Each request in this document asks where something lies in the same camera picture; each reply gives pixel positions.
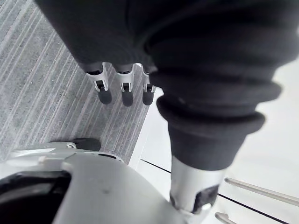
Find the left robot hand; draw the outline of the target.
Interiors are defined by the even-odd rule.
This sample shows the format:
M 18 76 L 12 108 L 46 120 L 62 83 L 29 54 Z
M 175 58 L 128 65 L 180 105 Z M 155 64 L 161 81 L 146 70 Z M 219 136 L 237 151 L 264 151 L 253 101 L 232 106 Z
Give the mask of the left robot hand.
M 80 67 L 141 63 L 164 94 L 173 206 L 200 214 L 225 169 L 258 131 L 275 71 L 299 53 L 296 0 L 38 0 Z

